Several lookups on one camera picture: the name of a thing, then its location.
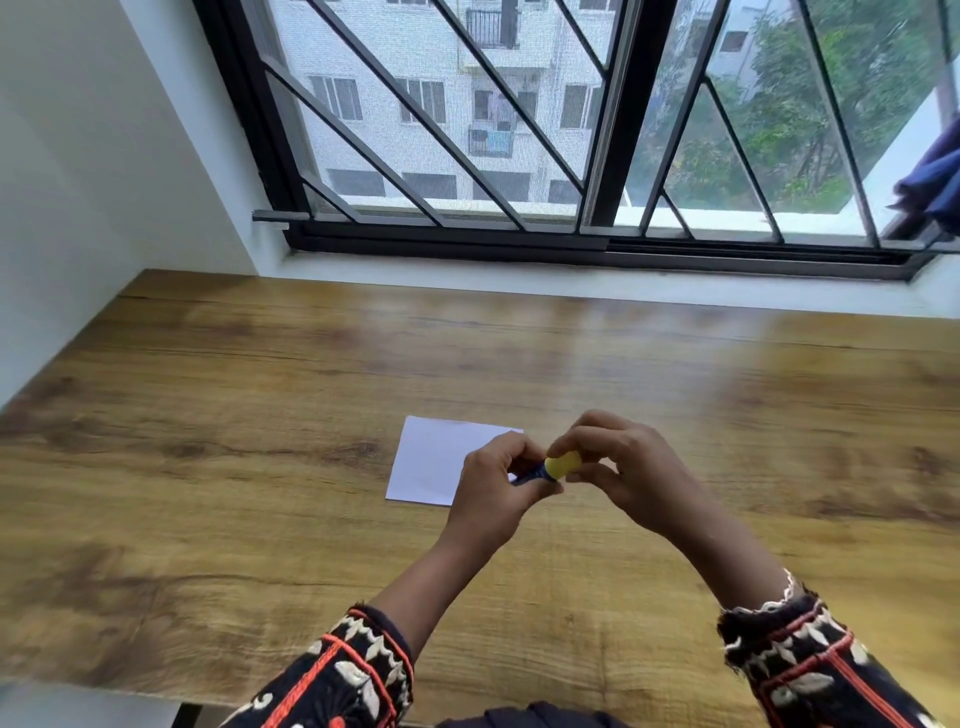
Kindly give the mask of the person's left hand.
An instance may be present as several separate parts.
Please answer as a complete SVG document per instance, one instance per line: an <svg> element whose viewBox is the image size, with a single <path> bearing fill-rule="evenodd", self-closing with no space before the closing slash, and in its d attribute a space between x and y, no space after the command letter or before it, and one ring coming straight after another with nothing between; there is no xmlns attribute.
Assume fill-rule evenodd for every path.
<svg viewBox="0 0 960 728"><path fill-rule="evenodd" d="M508 431L470 452L443 536L495 552L516 533L523 516L539 501L522 501L511 475L522 475L546 459L546 450L527 435Z"/></svg>

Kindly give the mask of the person's right hand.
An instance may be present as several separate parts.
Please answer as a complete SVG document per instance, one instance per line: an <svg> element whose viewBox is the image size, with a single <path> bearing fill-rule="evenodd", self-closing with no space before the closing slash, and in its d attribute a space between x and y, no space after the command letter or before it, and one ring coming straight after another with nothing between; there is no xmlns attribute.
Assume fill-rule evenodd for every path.
<svg viewBox="0 0 960 728"><path fill-rule="evenodd" d="M582 464L606 464L618 471L621 489L601 491L637 525L661 537L695 512L729 513L652 426L591 409L549 445L546 455L574 451Z"/></svg>

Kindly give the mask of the person's left forearm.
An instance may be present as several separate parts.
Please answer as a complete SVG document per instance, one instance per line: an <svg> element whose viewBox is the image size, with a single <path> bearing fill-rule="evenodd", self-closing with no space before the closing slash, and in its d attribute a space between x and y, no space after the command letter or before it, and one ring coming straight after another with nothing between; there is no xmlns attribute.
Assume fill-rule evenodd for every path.
<svg viewBox="0 0 960 728"><path fill-rule="evenodd" d="M438 540L369 601L402 637L415 663L450 606L515 535L508 519L450 519Z"/></svg>

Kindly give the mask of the person's right forearm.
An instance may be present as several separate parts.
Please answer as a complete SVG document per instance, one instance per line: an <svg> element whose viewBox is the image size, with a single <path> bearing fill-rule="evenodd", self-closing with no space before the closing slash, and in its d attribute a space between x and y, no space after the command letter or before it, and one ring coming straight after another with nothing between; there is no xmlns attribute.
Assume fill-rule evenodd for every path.
<svg viewBox="0 0 960 728"><path fill-rule="evenodd" d="M786 568L747 526L722 509L682 517L663 537L691 564L719 606L759 611L790 587Z"/></svg>

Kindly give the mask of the white paper sheet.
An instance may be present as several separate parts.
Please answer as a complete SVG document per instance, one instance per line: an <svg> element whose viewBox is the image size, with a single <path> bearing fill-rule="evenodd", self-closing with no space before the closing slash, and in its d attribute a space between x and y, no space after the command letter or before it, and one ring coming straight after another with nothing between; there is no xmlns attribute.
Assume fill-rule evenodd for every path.
<svg viewBox="0 0 960 728"><path fill-rule="evenodd" d="M407 416L390 470L386 500L449 507L469 453L508 431L522 429Z"/></svg>

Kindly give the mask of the dark clothing on lap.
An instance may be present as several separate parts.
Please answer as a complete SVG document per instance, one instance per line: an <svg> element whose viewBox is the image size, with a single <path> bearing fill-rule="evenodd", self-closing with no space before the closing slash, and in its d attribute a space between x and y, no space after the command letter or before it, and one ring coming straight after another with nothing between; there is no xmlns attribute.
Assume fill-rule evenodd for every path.
<svg viewBox="0 0 960 728"><path fill-rule="evenodd" d="M484 728L633 728L603 710L561 708L546 701L537 701L525 708L486 710Z"/></svg>

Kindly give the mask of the black patterned left sleeve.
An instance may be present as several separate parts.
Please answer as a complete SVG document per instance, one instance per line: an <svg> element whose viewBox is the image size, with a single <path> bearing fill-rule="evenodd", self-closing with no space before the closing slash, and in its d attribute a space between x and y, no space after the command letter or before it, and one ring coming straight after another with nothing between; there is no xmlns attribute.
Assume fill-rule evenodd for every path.
<svg viewBox="0 0 960 728"><path fill-rule="evenodd" d="M414 680L402 633L358 603L219 728L397 728Z"/></svg>

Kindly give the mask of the black patterned sleeve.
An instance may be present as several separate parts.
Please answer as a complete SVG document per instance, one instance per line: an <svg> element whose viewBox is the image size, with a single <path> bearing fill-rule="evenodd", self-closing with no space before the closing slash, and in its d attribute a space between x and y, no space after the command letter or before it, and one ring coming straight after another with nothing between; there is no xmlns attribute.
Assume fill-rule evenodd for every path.
<svg viewBox="0 0 960 728"><path fill-rule="evenodd" d="M397 728L414 680L402 633L358 603L219 728Z"/></svg>
<svg viewBox="0 0 960 728"><path fill-rule="evenodd" d="M771 728L945 728L814 591L786 573L783 598L724 610L726 664Z"/></svg>

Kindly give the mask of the black patterned right sleeve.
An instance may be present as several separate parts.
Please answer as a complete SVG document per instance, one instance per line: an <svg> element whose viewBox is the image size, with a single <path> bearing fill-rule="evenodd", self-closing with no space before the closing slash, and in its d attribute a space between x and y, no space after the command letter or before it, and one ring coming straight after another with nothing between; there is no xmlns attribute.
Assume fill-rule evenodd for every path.
<svg viewBox="0 0 960 728"><path fill-rule="evenodd" d="M783 598L724 610L726 664L771 728L945 728L814 591L786 573Z"/></svg>

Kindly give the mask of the white apartment building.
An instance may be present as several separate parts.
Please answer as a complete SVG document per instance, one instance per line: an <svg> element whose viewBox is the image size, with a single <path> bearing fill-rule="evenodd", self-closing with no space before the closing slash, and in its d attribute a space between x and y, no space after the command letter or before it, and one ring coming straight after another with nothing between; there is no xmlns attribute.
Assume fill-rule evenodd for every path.
<svg viewBox="0 0 960 728"><path fill-rule="evenodd" d="M262 0L258 41L301 171L359 213L567 224L586 188L621 0Z"/></svg>

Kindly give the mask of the green trees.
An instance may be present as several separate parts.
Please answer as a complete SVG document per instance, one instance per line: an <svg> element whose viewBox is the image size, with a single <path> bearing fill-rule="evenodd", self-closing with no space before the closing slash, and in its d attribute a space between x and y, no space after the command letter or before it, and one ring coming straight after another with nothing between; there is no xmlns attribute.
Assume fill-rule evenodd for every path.
<svg viewBox="0 0 960 728"><path fill-rule="evenodd" d="M678 0L621 209L647 202L718 0ZM944 30L960 88L960 0L728 0L705 75L775 214L858 208L794 2L803 2L852 158L878 222L903 176L954 115ZM697 91L667 173L684 210L760 212L724 122Z"/></svg>

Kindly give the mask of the dark blue cloth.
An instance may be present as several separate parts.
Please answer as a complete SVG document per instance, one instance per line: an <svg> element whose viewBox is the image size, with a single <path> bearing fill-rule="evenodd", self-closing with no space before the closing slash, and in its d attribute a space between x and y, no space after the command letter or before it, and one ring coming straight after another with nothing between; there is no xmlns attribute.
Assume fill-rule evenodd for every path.
<svg viewBox="0 0 960 728"><path fill-rule="evenodd" d="M900 213L894 226L912 235L935 223L960 237L960 111L924 153L913 170L894 186L891 208Z"/></svg>

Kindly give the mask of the black window frame with grille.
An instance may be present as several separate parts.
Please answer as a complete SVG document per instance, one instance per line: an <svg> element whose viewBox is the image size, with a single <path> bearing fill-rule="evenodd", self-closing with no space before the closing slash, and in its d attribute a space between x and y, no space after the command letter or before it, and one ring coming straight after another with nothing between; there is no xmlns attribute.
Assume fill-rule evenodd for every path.
<svg viewBox="0 0 960 728"><path fill-rule="evenodd" d="M642 210L621 208L628 173L641 135L646 109L678 0L621 0L619 19L610 43L609 62L595 61L604 77L604 101L594 129L593 146L581 189L577 217L566 224L530 222L518 215L486 184L464 157L459 163L508 215L508 221L478 217L450 218L438 212L399 178L392 184L422 212L421 217L398 213L363 213L335 195L325 184L302 171L291 150L287 115L278 106L270 78L306 104L304 86L258 42L265 39L257 19L262 0L191 0L244 130L266 201L256 210L310 213L300 224L253 222L278 228L292 254L341 254L365 257L554 263L619 269L803 276L828 279L909 282L938 258L960 258L960 237L928 223L912 234L897 232L901 218L891 206L894 186L906 177L960 112L960 87L955 62L943 32L946 72L956 108L939 134L922 151L906 174L893 179L892 198L873 214L848 135L839 118L834 91L827 80L820 47L804 2L794 2L807 45L818 69L819 88L830 121L842 143L846 173L857 212L776 214L765 200L729 118L707 77L709 61L729 0L718 0L701 54L684 94L680 115ZM747 174L760 212L683 209L667 194L670 171L687 127L697 91L709 98Z"/></svg>

